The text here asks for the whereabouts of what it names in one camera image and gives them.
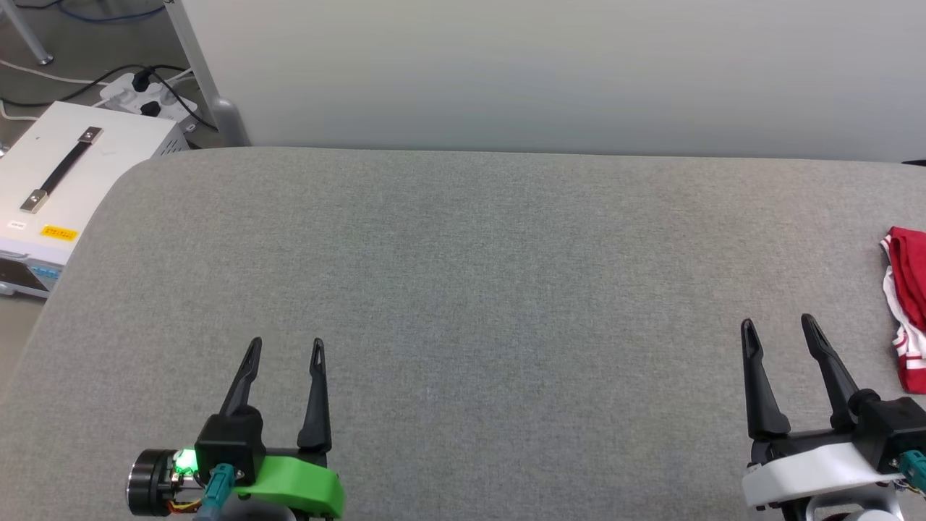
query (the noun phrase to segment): white power strip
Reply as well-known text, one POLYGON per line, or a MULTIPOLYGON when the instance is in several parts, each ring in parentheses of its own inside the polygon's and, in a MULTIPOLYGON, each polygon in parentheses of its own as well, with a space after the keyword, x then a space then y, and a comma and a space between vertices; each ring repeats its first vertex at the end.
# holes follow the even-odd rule
MULTIPOLYGON (((196 119, 186 111, 177 101, 177 98, 160 83, 151 82, 143 93, 135 92, 131 81, 135 77, 132 73, 119 76, 114 82, 100 91, 100 97, 106 102, 104 107, 132 114, 143 114, 142 107, 148 103, 156 103, 159 111, 157 117, 162 120, 176 121, 184 132, 192 132, 196 128, 196 119)), ((189 99, 182 97, 183 103, 196 112, 198 106, 189 99)))

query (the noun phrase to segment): floor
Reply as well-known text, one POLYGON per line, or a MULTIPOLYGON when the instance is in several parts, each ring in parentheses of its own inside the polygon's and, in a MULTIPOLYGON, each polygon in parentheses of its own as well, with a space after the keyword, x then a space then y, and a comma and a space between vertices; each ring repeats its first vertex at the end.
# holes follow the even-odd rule
MULTIPOLYGON (((19 0, 19 3, 41 5, 48 1, 19 0)), ((152 10, 161 5, 161 0, 68 0, 67 3, 69 10, 87 18, 122 16, 152 10)), ((55 7, 22 12, 48 52, 55 57, 51 64, 38 66, 9 18, 0 15, 0 59, 23 67, 65 78, 93 80, 108 70, 132 63, 187 66, 180 41, 164 11, 147 19, 108 25, 69 18, 55 7)), ((4 98, 21 102, 52 100, 70 94, 79 87, 0 65, 0 96, 4 98)), ((203 105, 195 82, 181 83, 178 90, 181 95, 203 105)), ((98 88, 91 89, 72 102, 92 105, 100 100, 98 92, 98 88)), ((6 111, 11 116, 38 116, 43 109, 7 107, 6 111)), ((0 142, 6 146, 14 145, 30 124, 26 121, 0 119, 0 142)), ((193 133, 187 134, 187 138, 202 147, 221 144, 216 133, 201 125, 193 133)), ((6 389, 32 326, 42 310, 42 304, 41 299, 0 297, 0 395, 6 389)))

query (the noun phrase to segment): orange sticker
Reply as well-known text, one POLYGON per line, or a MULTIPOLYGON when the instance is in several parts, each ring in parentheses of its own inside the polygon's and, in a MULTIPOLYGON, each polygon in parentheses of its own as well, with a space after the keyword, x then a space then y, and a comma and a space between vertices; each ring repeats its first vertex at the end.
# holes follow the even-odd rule
POLYGON ((45 226, 45 228, 42 229, 42 235, 54 239, 61 239, 63 241, 72 241, 77 238, 77 231, 67 228, 58 228, 57 226, 45 226))

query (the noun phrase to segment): folded clothing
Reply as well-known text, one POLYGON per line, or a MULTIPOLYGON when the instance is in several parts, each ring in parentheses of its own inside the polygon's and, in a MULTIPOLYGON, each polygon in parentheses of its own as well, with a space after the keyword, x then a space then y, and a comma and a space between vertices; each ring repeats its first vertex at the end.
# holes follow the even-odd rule
POLYGON ((907 392, 926 394, 926 234, 895 226, 881 245, 891 260, 884 295, 900 323, 894 340, 900 383, 907 392))

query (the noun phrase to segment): gray tabletop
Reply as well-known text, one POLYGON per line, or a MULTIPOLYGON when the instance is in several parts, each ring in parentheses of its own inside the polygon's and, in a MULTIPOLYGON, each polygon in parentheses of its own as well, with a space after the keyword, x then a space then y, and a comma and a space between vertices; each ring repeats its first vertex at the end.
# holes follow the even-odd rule
POLYGON ((926 229, 924 200, 926 170, 875 163, 146 162, 95 215, 0 407, 2 517, 130 518, 138 452, 190 445, 263 336, 269 446, 294 445, 326 342, 347 519, 745 518, 740 321, 795 430, 828 417, 802 312, 897 396, 878 241, 926 229))

